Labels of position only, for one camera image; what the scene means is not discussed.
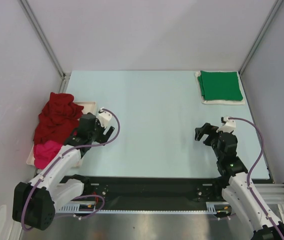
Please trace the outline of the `dark red t shirt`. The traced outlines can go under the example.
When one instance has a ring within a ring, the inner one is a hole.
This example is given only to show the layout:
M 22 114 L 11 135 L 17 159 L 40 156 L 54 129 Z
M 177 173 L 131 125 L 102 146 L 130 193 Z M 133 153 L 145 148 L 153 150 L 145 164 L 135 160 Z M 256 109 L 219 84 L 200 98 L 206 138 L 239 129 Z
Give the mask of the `dark red t shirt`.
M 83 109 L 83 106 L 74 103 L 73 95 L 51 92 L 49 101 L 39 114 L 34 144 L 44 144 L 47 141 L 63 144 L 72 131 L 79 126 Z

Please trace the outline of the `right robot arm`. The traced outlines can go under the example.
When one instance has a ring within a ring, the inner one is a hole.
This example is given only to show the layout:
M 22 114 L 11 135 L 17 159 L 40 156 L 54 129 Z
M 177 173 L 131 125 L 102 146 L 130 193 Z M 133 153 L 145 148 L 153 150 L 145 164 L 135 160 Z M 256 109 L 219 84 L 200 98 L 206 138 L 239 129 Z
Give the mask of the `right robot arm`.
M 237 156 L 235 125 L 224 122 L 222 127 L 205 123 L 195 128 L 195 140 L 207 136 L 204 144 L 213 149 L 222 183 L 212 188 L 213 196 L 226 200 L 252 240 L 284 240 L 284 223 L 267 205 L 256 189 L 249 171 Z

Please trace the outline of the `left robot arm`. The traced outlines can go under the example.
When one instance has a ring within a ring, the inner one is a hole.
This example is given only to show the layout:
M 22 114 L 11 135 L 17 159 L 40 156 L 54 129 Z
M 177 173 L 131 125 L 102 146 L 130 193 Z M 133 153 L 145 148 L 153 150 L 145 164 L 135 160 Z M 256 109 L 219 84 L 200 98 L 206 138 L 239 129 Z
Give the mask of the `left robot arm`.
M 24 231 L 46 230 L 57 210 L 75 199 L 88 199 L 92 187 L 79 179 L 69 179 L 61 184 L 66 173 L 80 162 L 91 148 L 110 144 L 116 139 L 113 131 L 120 127 L 109 126 L 117 116 L 106 108 L 97 115 L 87 113 L 79 118 L 78 127 L 66 138 L 51 162 L 29 182 L 20 182 L 14 189 L 12 218 Z

